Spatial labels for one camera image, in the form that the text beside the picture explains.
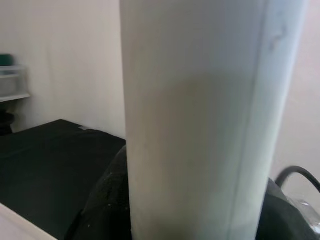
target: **plastic container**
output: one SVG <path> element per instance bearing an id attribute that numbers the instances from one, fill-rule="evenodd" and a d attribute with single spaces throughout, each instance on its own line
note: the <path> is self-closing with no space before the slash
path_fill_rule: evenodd
<path id="1" fill-rule="evenodd" d="M 0 102 L 29 97 L 25 69 L 22 66 L 0 66 Z"/>

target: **black cloth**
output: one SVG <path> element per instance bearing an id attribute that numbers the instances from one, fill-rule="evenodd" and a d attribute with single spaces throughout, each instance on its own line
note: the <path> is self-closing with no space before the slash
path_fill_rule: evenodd
<path id="1" fill-rule="evenodd" d="M 0 137 L 0 203 L 58 240 L 126 144 L 58 120 Z"/>
<path id="2" fill-rule="evenodd" d="M 127 152 L 124 147 L 93 188 L 65 240 L 131 239 Z"/>

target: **cylindrical object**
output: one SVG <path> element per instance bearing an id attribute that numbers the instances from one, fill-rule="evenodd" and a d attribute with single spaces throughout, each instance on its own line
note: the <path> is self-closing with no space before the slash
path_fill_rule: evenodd
<path id="1" fill-rule="evenodd" d="M 134 240 L 253 240 L 304 0 L 122 0 Z"/>

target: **white pipe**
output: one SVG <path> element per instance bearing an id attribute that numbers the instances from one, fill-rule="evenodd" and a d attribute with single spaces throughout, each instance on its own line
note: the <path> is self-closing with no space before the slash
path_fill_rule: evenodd
<path id="1" fill-rule="evenodd" d="M 253 240 L 304 0 L 123 0 L 135 240 Z"/>

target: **white tube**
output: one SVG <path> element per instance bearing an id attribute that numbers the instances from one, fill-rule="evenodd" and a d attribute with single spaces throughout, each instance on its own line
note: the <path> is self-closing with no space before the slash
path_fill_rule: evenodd
<path id="1" fill-rule="evenodd" d="M 304 0 L 123 0 L 134 240 L 253 240 Z"/>

